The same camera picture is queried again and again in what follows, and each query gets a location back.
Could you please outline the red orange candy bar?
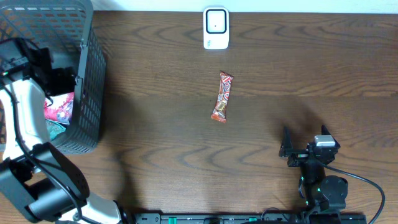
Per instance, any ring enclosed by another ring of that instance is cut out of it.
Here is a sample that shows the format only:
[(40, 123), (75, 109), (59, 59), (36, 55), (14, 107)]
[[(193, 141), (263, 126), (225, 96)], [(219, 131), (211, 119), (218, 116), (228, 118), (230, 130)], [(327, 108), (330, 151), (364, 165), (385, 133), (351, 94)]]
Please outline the red orange candy bar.
[(215, 103), (215, 108), (211, 114), (213, 120), (226, 123), (226, 109), (229, 101), (229, 94), (234, 77), (228, 73), (220, 72), (220, 87)]

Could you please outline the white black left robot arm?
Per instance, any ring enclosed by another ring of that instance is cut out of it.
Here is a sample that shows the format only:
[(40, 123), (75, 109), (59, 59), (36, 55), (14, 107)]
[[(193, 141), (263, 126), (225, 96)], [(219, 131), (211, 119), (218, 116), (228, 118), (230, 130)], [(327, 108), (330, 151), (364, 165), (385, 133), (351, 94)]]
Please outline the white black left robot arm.
[(90, 192), (81, 170), (50, 142), (44, 103), (74, 90), (74, 70), (53, 68), (50, 50), (23, 38), (2, 41), (1, 59), (4, 196), (32, 223), (133, 223), (117, 202)]

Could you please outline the red purple snack packet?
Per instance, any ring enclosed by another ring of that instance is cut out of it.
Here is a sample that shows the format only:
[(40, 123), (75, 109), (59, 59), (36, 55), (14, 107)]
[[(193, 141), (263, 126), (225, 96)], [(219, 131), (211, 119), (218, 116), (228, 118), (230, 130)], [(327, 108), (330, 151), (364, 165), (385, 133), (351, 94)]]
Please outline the red purple snack packet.
[(44, 101), (44, 117), (47, 120), (69, 125), (72, 120), (74, 92), (52, 96)]

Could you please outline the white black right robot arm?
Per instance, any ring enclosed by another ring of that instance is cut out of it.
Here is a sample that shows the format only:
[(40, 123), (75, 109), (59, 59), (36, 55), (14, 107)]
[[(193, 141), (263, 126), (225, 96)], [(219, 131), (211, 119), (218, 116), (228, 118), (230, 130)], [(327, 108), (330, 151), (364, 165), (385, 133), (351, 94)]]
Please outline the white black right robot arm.
[(299, 222), (321, 223), (330, 219), (333, 223), (341, 223), (340, 210), (346, 207), (348, 182), (342, 177), (325, 174), (326, 166), (335, 160), (339, 148), (340, 144), (324, 125), (321, 134), (305, 149), (294, 149), (288, 128), (283, 129), (279, 157), (286, 157), (289, 167), (300, 168), (298, 191), (307, 204), (300, 212)]

